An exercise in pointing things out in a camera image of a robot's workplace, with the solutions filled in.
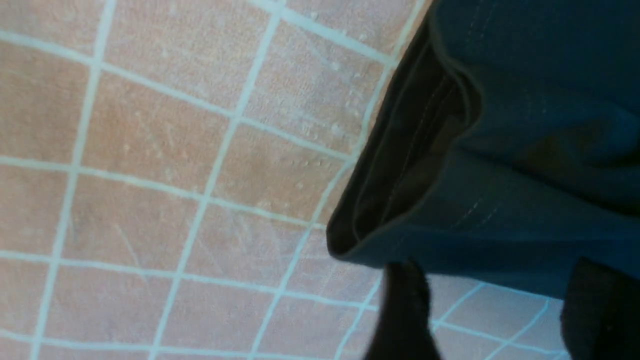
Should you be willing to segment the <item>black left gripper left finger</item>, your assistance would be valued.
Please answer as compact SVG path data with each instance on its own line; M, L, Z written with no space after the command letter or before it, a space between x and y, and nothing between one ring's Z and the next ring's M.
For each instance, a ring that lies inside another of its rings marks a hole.
M384 267L383 296L366 360L441 360L429 329L431 292L414 260Z

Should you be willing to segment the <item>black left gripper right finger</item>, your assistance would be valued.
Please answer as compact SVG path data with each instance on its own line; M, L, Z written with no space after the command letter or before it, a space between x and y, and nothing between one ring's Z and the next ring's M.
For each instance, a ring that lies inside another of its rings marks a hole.
M567 285L560 323L572 360L638 360L639 280L581 258Z

